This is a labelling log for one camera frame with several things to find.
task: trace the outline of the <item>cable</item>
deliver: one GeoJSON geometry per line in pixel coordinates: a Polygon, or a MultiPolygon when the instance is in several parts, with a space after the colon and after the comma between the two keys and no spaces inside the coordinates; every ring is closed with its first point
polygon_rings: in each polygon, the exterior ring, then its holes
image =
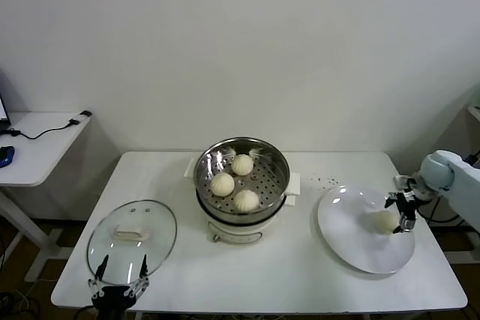
{"type": "Polygon", "coordinates": [[[434,214],[435,214],[435,211],[436,211],[439,203],[440,203],[440,197],[437,198],[435,206],[433,207],[432,213],[430,214],[430,217],[428,219],[425,217],[425,219],[427,219],[427,225],[430,225],[432,219],[434,218],[434,214]]]}
{"type": "Polygon", "coordinates": [[[13,311],[12,313],[7,314],[7,315],[5,316],[5,318],[10,317],[10,316],[14,316],[14,315],[25,314],[25,313],[28,313],[28,314],[32,315],[32,316],[33,316],[33,319],[35,319],[35,320],[39,320],[39,319],[40,319],[40,317],[37,316],[37,314],[35,314],[35,312],[34,312],[33,310],[28,310],[28,309],[27,309],[27,310],[23,310],[23,311],[13,311]]]}
{"type": "Polygon", "coordinates": [[[480,320],[480,314],[477,309],[473,307],[471,303],[467,303],[467,306],[475,313],[475,317],[477,318],[477,320],[480,320]]]}
{"type": "Polygon", "coordinates": [[[94,307],[93,305],[87,305],[86,307],[80,307],[80,308],[76,311],[75,315],[73,316],[73,320],[77,320],[78,317],[80,316],[80,313],[83,313],[84,311],[86,311],[86,310],[88,310],[88,309],[93,309],[93,307],[94,307]]]}
{"type": "Polygon", "coordinates": [[[38,138],[40,138],[42,135],[46,134],[46,133],[49,133],[50,131],[57,131],[57,130],[63,130],[63,129],[67,129],[68,127],[71,127],[72,125],[78,125],[80,124],[82,121],[86,120],[87,118],[89,118],[90,116],[92,116],[91,112],[89,112],[88,110],[84,110],[82,111],[80,114],[78,115],[75,115],[74,117],[72,117],[72,119],[70,119],[68,121],[68,123],[63,126],[63,127],[54,127],[52,129],[47,129],[47,130],[44,130],[42,131],[40,134],[36,135],[36,136],[28,136],[26,135],[25,133],[22,133],[21,130],[17,130],[17,129],[7,129],[7,130],[0,130],[0,135],[1,134],[10,134],[12,136],[18,136],[18,135],[21,135],[27,139],[30,139],[30,140],[36,140],[38,138]]]}
{"type": "Polygon", "coordinates": [[[54,283],[54,282],[57,282],[59,281],[59,279],[36,279],[35,282],[30,286],[30,289],[25,293],[25,294],[22,294],[21,292],[19,292],[18,290],[15,290],[16,292],[18,292],[20,295],[22,295],[23,299],[22,299],[22,302],[20,303],[20,306],[19,306],[19,309],[21,310],[22,309],[22,306],[24,304],[24,302],[26,301],[27,302],[27,309],[29,308],[29,295],[30,293],[32,292],[33,288],[35,287],[35,285],[37,285],[37,283],[39,283],[40,281],[44,281],[44,282],[47,282],[47,283],[54,283]]]}
{"type": "Polygon", "coordinates": [[[436,209],[438,208],[438,205],[440,203],[440,200],[441,200],[441,197],[437,198],[436,199],[436,203],[435,203],[435,206],[433,207],[433,210],[430,214],[430,216],[428,217],[427,215],[424,215],[420,209],[418,208],[417,209],[417,212],[418,214],[420,214],[421,217],[423,217],[424,219],[427,220],[427,224],[430,225],[430,223],[437,223],[437,224],[446,224],[446,223],[450,223],[451,221],[454,221],[456,219],[458,219],[460,217],[460,215],[454,215],[453,217],[451,217],[450,219],[446,219],[446,220],[435,220],[434,219],[434,214],[435,214],[435,211],[437,211],[436,209]]]}
{"type": "Polygon", "coordinates": [[[423,217],[424,219],[427,220],[427,224],[430,225],[430,222],[432,223],[437,223],[437,224],[446,224],[446,223],[450,223],[451,221],[454,221],[456,219],[458,219],[460,217],[460,215],[455,215],[454,217],[451,217],[450,219],[446,219],[446,220],[435,220],[435,219],[431,219],[431,217],[427,217],[426,215],[422,214],[418,209],[417,209],[417,212],[420,214],[421,217],[423,217]]]}
{"type": "Polygon", "coordinates": [[[460,311],[462,312],[463,316],[465,316],[467,320],[470,320],[470,317],[468,316],[468,314],[465,312],[464,309],[460,309],[460,311]]]}

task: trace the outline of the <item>white wall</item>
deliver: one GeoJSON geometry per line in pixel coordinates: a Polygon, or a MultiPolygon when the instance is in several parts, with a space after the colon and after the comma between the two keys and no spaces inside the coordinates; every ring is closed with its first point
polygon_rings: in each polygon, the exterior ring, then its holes
{"type": "Polygon", "coordinates": [[[0,67],[14,108],[93,111],[64,166],[90,173],[47,184],[56,217],[83,218],[127,149],[249,135],[409,172],[458,127],[445,146],[467,151],[480,0],[0,0],[0,67]]]}

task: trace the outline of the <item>laptop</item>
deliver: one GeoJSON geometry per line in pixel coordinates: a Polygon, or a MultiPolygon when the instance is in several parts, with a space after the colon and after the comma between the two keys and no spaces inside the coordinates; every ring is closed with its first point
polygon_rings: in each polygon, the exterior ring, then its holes
{"type": "Polygon", "coordinates": [[[7,110],[3,103],[2,95],[0,94],[0,130],[5,130],[10,127],[10,118],[8,117],[7,110]]]}

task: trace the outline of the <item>steamed bun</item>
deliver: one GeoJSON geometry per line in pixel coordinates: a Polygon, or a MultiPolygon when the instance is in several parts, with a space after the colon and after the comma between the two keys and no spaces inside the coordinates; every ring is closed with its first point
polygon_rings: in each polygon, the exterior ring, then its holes
{"type": "Polygon", "coordinates": [[[216,196],[227,196],[231,194],[234,187],[235,182],[232,176],[225,172],[216,174],[210,182],[210,190],[216,196]]]}
{"type": "Polygon", "coordinates": [[[254,160],[248,155],[242,154],[232,161],[232,170],[240,176],[245,176],[251,173],[254,169],[254,160]]]}
{"type": "Polygon", "coordinates": [[[260,200],[251,190],[239,191],[233,198],[233,207],[238,213],[249,213],[258,208],[260,200]]]}
{"type": "Polygon", "coordinates": [[[373,221],[378,230],[387,235],[393,234],[393,231],[398,227],[398,216],[388,210],[373,214],[373,221]]]}

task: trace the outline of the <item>black cable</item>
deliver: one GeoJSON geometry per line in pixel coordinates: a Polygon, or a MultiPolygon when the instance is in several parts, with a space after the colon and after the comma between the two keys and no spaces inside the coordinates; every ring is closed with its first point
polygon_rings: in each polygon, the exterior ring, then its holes
{"type": "Polygon", "coordinates": [[[84,311],[86,311],[86,310],[88,310],[88,309],[93,309],[93,307],[94,307],[93,305],[87,305],[86,307],[80,307],[80,308],[76,311],[75,315],[73,316],[73,320],[77,320],[78,317],[80,316],[80,313],[83,313],[84,311]]]}
{"type": "Polygon", "coordinates": [[[28,314],[32,315],[33,319],[35,319],[35,320],[40,319],[40,317],[37,314],[35,314],[35,311],[30,310],[30,309],[25,309],[25,310],[22,310],[22,311],[13,311],[12,313],[9,313],[6,316],[4,316],[2,319],[6,319],[10,316],[20,315],[20,314],[25,314],[25,313],[28,313],[28,314]]]}
{"type": "Polygon", "coordinates": [[[48,130],[45,130],[45,131],[42,131],[40,134],[38,134],[37,136],[28,136],[24,133],[22,133],[21,131],[19,132],[18,135],[21,135],[21,136],[24,136],[25,138],[27,139],[30,139],[30,140],[36,140],[38,138],[40,138],[42,135],[46,134],[46,133],[49,133],[50,131],[57,131],[57,130],[63,130],[63,129],[67,129],[68,127],[72,126],[73,124],[72,123],[68,123],[67,125],[65,125],[64,127],[54,127],[52,129],[48,129],[48,130]]]}
{"type": "Polygon", "coordinates": [[[476,310],[475,307],[473,307],[473,305],[471,303],[468,303],[467,306],[472,309],[472,311],[475,313],[475,316],[477,318],[477,320],[480,320],[480,314],[479,312],[476,310]]]}
{"type": "Polygon", "coordinates": [[[464,309],[460,309],[460,311],[462,312],[463,316],[465,316],[467,320],[470,320],[470,317],[468,316],[468,314],[465,312],[464,309]]]}
{"type": "Polygon", "coordinates": [[[440,203],[440,197],[436,200],[436,203],[435,203],[435,206],[433,207],[432,213],[430,214],[430,217],[427,220],[427,225],[430,225],[430,223],[432,222],[432,219],[434,218],[434,214],[435,214],[435,211],[436,211],[439,203],[440,203]]]}
{"type": "Polygon", "coordinates": [[[458,219],[460,217],[460,215],[454,215],[453,217],[451,217],[450,219],[446,219],[446,220],[435,220],[434,219],[434,214],[435,214],[435,211],[440,203],[440,200],[441,198],[439,197],[437,200],[436,200],[436,203],[435,203],[435,206],[433,207],[433,210],[430,214],[430,216],[428,217],[427,215],[423,214],[420,209],[418,208],[417,209],[417,212],[418,214],[423,217],[424,219],[427,220],[427,224],[430,225],[430,223],[437,223],[437,224],[446,224],[446,223],[450,223],[451,221],[454,221],[456,219],[458,219]]]}
{"type": "Polygon", "coordinates": [[[426,215],[422,214],[418,209],[417,209],[417,212],[420,214],[421,217],[423,217],[424,219],[427,220],[427,224],[430,224],[430,222],[437,223],[437,224],[446,224],[446,223],[450,223],[451,221],[454,221],[454,220],[456,220],[460,217],[460,215],[455,215],[454,217],[451,217],[450,219],[435,220],[435,219],[431,219],[431,216],[427,217],[426,215]]]}

